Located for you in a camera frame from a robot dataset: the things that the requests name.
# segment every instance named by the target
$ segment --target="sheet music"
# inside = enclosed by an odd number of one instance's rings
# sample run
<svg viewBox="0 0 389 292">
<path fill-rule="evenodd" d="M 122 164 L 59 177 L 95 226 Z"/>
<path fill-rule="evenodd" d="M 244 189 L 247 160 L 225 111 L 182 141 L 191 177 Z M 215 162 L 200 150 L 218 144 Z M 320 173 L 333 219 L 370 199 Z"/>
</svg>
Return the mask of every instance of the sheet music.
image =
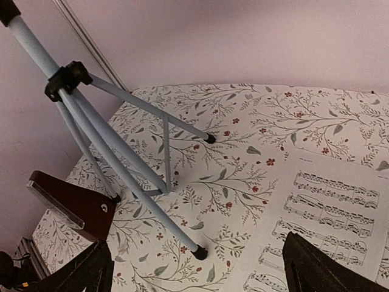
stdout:
<svg viewBox="0 0 389 292">
<path fill-rule="evenodd" d="M 389 179 L 308 151 L 274 174 L 269 206 L 223 292 L 286 292 L 282 248 L 292 231 L 341 265 L 376 280 L 387 237 Z"/>
</svg>

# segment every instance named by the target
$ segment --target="floral tablecloth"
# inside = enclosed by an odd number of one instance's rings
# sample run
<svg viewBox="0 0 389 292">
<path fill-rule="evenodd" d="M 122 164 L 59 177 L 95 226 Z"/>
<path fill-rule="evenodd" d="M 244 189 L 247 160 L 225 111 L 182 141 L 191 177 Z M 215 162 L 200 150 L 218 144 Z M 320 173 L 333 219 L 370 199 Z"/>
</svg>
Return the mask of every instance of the floral tablecloth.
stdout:
<svg viewBox="0 0 389 292">
<path fill-rule="evenodd" d="M 114 292 L 221 290 L 250 236 L 261 232 L 256 227 L 280 179 L 277 169 L 292 148 L 389 171 L 389 97 L 385 94 L 226 84 L 142 88 L 134 95 L 217 137 L 217 143 L 209 145 L 171 127 L 174 193 L 154 197 L 210 253 L 203 262 L 194 259 L 91 147 L 124 197 L 108 237 L 115 260 Z M 158 118 L 124 103 L 110 124 L 164 177 Z M 105 192 L 85 158 L 67 180 Z M 139 182 L 147 190 L 153 188 L 144 179 Z M 90 244 L 50 211 L 33 239 L 51 271 Z M 388 256 L 385 251 L 377 275 L 386 287 Z"/>
</svg>

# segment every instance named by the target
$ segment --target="tripod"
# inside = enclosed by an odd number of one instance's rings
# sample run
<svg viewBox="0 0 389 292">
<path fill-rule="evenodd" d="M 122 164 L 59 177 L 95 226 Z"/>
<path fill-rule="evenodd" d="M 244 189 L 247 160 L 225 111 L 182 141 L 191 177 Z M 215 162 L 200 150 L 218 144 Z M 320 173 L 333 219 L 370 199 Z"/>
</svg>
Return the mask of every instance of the tripod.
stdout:
<svg viewBox="0 0 389 292">
<path fill-rule="evenodd" d="M 151 196 L 169 193 L 171 191 L 169 123 L 180 127 L 191 134 L 212 144 L 216 139 L 211 134 L 204 133 L 197 128 L 177 119 L 171 114 L 150 105 L 136 96 L 90 74 L 81 62 L 73 61 L 66 67 L 59 67 L 32 31 L 21 18 L 21 13 L 12 0 L 0 0 L 0 20 L 8 27 L 34 62 L 49 78 L 45 94 L 55 102 L 67 127 L 73 135 L 88 162 L 101 179 L 108 195 L 115 203 L 121 198 L 115 193 L 108 179 L 103 174 L 97 161 L 88 149 L 87 143 L 81 135 L 81 130 L 95 145 L 106 162 L 119 175 L 133 194 L 164 224 L 199 260 L 204 260 L 208 252 L 197 245 L 174 221 L 154 202 Z M 166 167 L 166 182 L 140 158 L 134 150 L 105 122 L 101 115 L 86 100 L 77 89 L 80 83 L 92 85 L 118 98 L 131 103 L 159 118 L 164 126 L 164 154 Z M 133 167 L 127 169 L 112 152 L 115 148 Z M 157 187 L 157 190 L 145 191 L 138 184 L 135 177 L 143 176 Z"/>
</svg>

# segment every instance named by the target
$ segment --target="white wall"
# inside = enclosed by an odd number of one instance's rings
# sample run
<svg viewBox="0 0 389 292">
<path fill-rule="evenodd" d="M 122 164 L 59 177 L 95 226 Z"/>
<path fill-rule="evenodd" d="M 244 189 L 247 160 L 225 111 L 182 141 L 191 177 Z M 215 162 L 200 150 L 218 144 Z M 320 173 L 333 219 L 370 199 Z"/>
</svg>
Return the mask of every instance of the white wall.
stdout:
<svg viewBox="0 0 389 292">
<path fill-rule="evenodd" d="M 255 82 L 389 91 L 387 0 L 68 0 L 130 88 Z"/>
<path fill-rule="evenodd" d="M 51 0 L 15 2 L 59 64 L 82 60 L 104 77 Z M 22 236 L 31 236 L 45 209 L 26 189 L 31 172 L 65 178 L 81 153 L 43 94 L 46 77 L 2 25 L 0 40 L 0 250 L 13 253 Z M 105 118 L 119 106 L 94 89 L 83 92 Z"/>
</svg>

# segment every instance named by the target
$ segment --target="tripod foot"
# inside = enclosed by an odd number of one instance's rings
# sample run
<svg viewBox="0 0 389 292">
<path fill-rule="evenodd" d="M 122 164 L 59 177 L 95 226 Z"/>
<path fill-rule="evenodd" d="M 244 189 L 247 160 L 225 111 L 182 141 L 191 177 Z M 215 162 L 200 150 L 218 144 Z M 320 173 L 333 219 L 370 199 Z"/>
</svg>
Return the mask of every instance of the tripod foot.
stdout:
<svg viewBox="0 0 389 292">
<path fill-rule="evenodd" d="M 115 198 L 111 198 L 112 202 L 114 202 L 115 204 L 119 204 L 122 200 L 122 198 L 116 194 L 116 197 Z"/>
<path fill-rule="evenodd" d="M 208 251 L 205 248 L 202 248 L 201 246 L 198 245 L 197 251 L 191 253 L 194 255 L 194 257 L 198 260 L 205 260 L 208 256 Z"/>
<path fill-rule="evenodd" d="M 216 142 L 216 138 L 214 135 L 208 134 L 208 139 L 204 140 L 204 141 L 206 141 L 206 143 L 208 143 L 208 144 L 213 144 Z"/>
</svg>

